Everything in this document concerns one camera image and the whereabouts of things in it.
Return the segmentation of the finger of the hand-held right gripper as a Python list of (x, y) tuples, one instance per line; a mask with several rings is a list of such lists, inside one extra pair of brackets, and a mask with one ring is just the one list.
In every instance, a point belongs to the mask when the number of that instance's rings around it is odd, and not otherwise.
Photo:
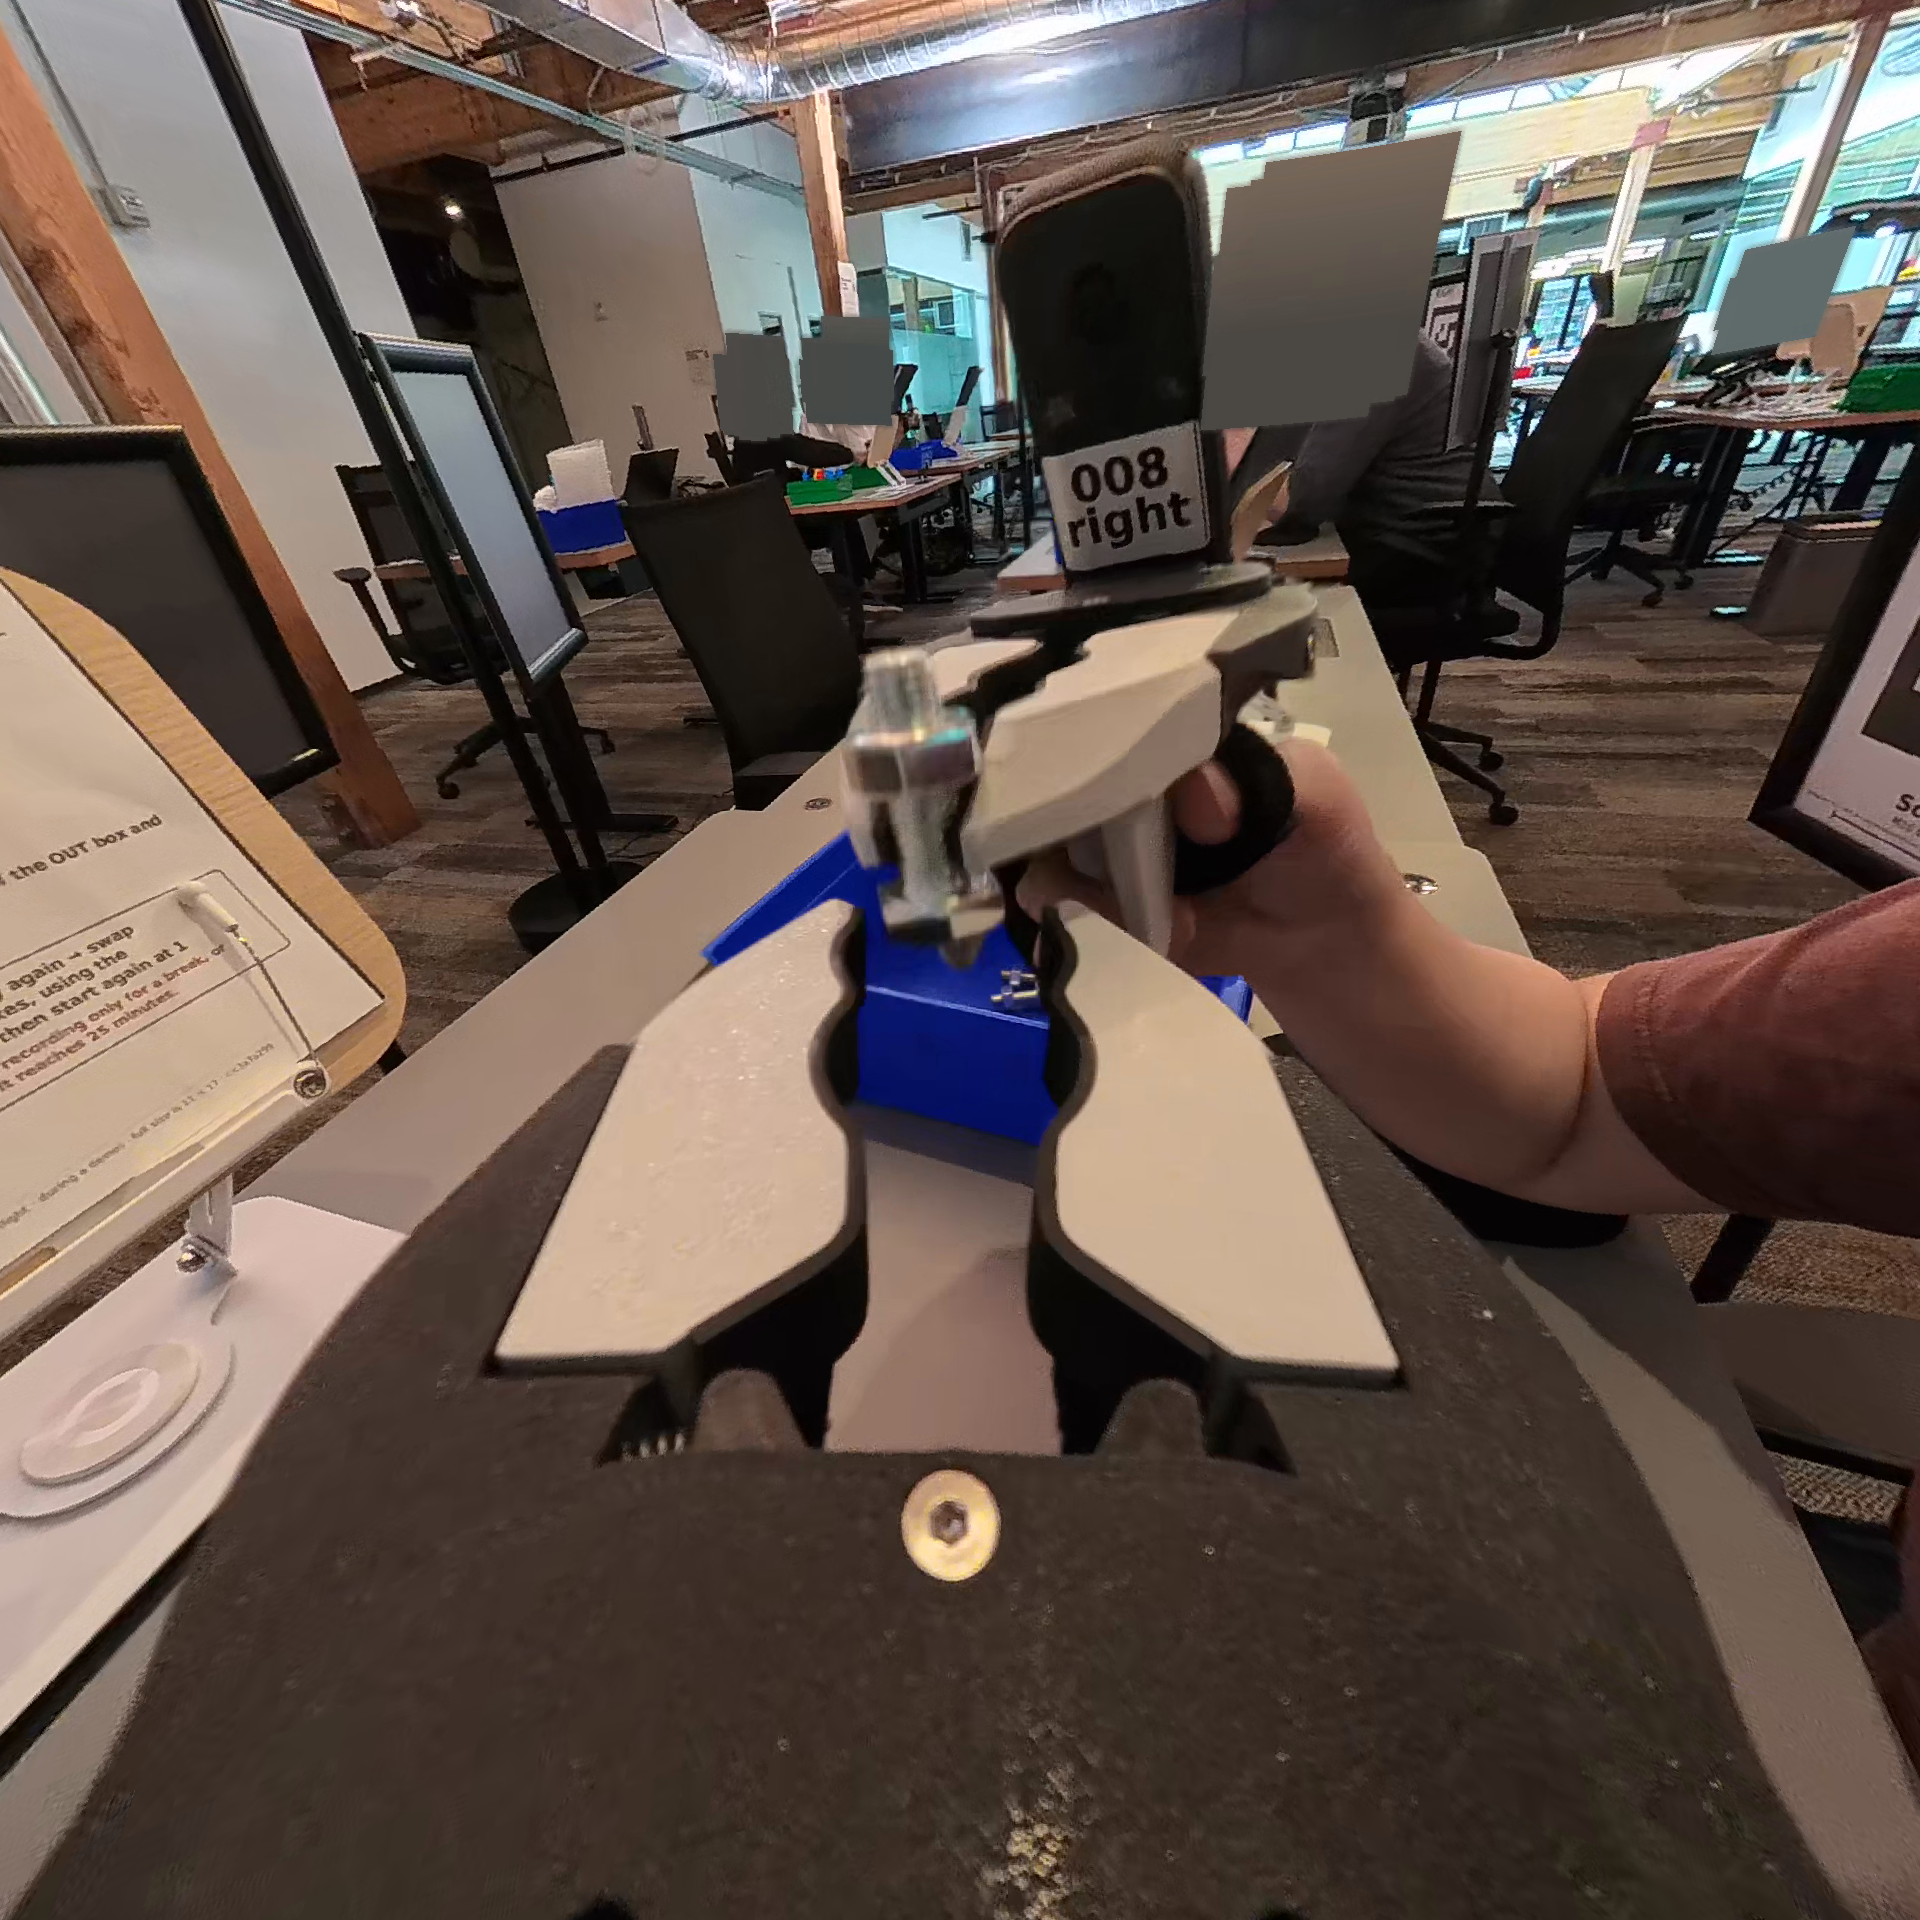
[(959, 828), (973, 871), (1095, 838), (1120, 906), (1171, 902), (1168, 792), (1224, 731), (1222, 614), (1104, 631), (994, 714)]
[(848, 734), (854, 729), (928, 728), (936, 716), (966, 711), (977, 734), (977, 771), (962, 792), (867, 800), (848, 792), (843, 826), (856, 864), (870, 873), (959, 873), (962, 820), (984, 771), (995, 710), (1027, 694), (1045, 663), (1033, 641), (954, 641), (949, 644), (891, 644), (867, 655), (858, 670)]

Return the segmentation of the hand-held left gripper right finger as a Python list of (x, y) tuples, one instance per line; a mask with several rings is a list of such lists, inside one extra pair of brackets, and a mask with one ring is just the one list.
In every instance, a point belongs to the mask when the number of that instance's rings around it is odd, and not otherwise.
[(1039, 1246), (1240, 1378), (1400, 1371), (1273, 1057), (1219, 998), (1070, 904), (1046, 916), (1067, 1090), (1035, 1167)]

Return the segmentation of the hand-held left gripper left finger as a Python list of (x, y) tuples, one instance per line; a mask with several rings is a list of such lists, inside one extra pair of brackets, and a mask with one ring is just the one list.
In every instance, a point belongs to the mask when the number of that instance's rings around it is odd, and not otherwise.
[(867, 1311), (866, 930), (821, 904), (635, 1039), (496, 1338), (506, 1371), (826, 1386)]

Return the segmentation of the silver hex nut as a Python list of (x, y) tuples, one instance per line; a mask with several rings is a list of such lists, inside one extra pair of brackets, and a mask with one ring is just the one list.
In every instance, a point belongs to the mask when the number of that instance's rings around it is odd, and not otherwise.
[(959, 711), (928, 728), (854, 729), (840, 763), (848, 792), (867, 800), (962, 792), (977, 771), (976, 723)]

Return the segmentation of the person's right forearm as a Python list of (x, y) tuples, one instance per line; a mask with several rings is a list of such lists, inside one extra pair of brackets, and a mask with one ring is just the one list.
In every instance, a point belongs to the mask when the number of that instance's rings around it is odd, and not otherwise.
[(1573, 980), (1418, 906), (1277, 994), (1306, 1064), (1417, 1161), (1593, 1214), (1917, 1234), (1917, 889)]

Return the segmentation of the person's right hand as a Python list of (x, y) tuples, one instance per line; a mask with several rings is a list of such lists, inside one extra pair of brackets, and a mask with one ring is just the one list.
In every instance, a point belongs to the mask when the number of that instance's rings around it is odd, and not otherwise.
[[(1286, 838), (1229, 884), (1174, 896), (1168, 961), (1192, 976), (1242, 976), (1283, 1027), (1295, 1001), (1306, 1007), (1310, 992), (1321, 992), (1326, 964), (1352, 967), (1343, 956), (1392, 911), (1414, 904), (1361, 794), (1328, 747), (1290, 738), (1277, 755), (1262, 755), (1286, 766), (1293, 800)], [(1177, 835), (1194, 847), (1224, 847), (1240, 828), (1240, 786), (1216, 760), (1186, 772), (1168, 792), (1168, 806)], [(1063, 904), (1118, 920), (1110, 889), (1078, 873), (1063, 850), (1027, 862), (1014, 899), (1033, 922)]]

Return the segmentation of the black office chair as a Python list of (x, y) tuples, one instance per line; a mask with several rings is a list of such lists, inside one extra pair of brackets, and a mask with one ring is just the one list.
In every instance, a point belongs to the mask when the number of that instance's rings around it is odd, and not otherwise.
[(767, 809), (845, 738), (858, 655), (783, 488), (621, 503), (627, 542), (715, 714), (735, 809)]
[(376, 465), (338, 465), (333, 472), (374, 564), (373, 571), (345, 568), (338, 580), (350, 585), (361, 610), (367, 614), (398, 672), (438, 686), (469, 683), (472, 679), (469, 657), (432, 580), (422, 571), (406, 579), (383, 571), (421, 563), (418, 539), (387, 476)]
[(1477, 786), (1491, 826), (1519, 809), (1495, 771), (1495, 742), (1433, 723), (1443, 666), (1537, 662), (1555, 644), (1567, 593), (1567, 551), (1602, 470), (1659, 382), (1682, 319), (1595, 324), (1535, 431), (1498, 482), (1501, 505), (1482, 498), (1439, 511), (1442, 568), (1418, 593), (1365, 594), (1386, 668), (1400, 683), (1422, 670), (1411, 728), (1429, 763)]
[(1599, 478), (1575, 514), (1575, 532), (1597, 545), (1567, 554), (1562, 584), (1607, 580), (1621, 571), (1645, 585), (1642, 608), (1657, 608), (1670, 585), (1689, 588), (1690, 571), (1651, 542), (1694, 505), (1714, 433), (1670, 417), (1637, 419), (1607, 454)]

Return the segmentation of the black floor pole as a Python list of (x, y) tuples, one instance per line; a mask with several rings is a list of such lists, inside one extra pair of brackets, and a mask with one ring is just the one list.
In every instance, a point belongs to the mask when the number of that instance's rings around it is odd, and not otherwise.
[[(379, 460), (379, 466), (383, 470), (376, 446), (376, 431), (382, 427), (382, 419), (376, 415), (379, 396), (367, 377), (367, 367), (362, 364), (362, 358), (354, 340), (355, 335), (361, 335), (362, 329), (354, 328), (350, 321), (346, 306), (323, 260), (320, 240), (312, 234), (307, 219), (304, 217), (304, 208), (293, 185), (293, 178), (286, 174), (281, 159), (272, 144), (272, 136), (256, 106), (256, 96), (249, 87), (243, 67), (239, 64), (227, 33), (219, 20), (219, 9), (209, 2), (181, 2), (177, 9), (182, 14), (185, 31), (203, 59), (209, 86), (219, 96), (227, 127), (259, 192), (259, 200), (264, 201), (272, 215), (272, 222), (278, 231), (278, 240), (283, 242), (286, 255), (293, 260), (294, 275), (326, 338), (326, 348), (330, 351), (333, 362), (343, 374), (354, 410), (358, 411), (361, 424), (367, 433), (367, 441)], [(530, 952), (518, 936), (514, 938), (518, 939), (518, 947), (527, 954), (539, 954), (542, 950), (552, 944), (550, 943), (539, 947), (536, 952)]]

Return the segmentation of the grey waste bin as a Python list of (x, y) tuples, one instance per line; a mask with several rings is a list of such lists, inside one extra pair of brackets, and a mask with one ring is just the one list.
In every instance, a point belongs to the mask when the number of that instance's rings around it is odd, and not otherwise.
[(1831, 631), (1881, 524), (1855, 514), (1791, 520), (1774, 539), (1738, 615), (1765, 641)]

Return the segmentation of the black framed sign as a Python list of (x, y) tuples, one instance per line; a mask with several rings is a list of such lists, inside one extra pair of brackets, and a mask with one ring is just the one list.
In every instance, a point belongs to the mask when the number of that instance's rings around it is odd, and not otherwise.
[(1917, 472), (1907, 460), (1749, 823), (1867, 892), (1917, 875)]
[(175, 425), (3, 425), (1, 564), (113, 626), (267, 798), (339, 755)]

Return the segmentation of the silver ventilation duct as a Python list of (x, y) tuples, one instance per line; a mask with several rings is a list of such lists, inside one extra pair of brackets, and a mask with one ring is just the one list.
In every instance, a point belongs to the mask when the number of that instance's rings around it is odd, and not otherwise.
[(670, 2), (489, 2), (486, 11), (595, 67), (731, 106), (790, 106), (979, 58), (1189, 11), (1189, 2), (767, 4), (720, 35)]

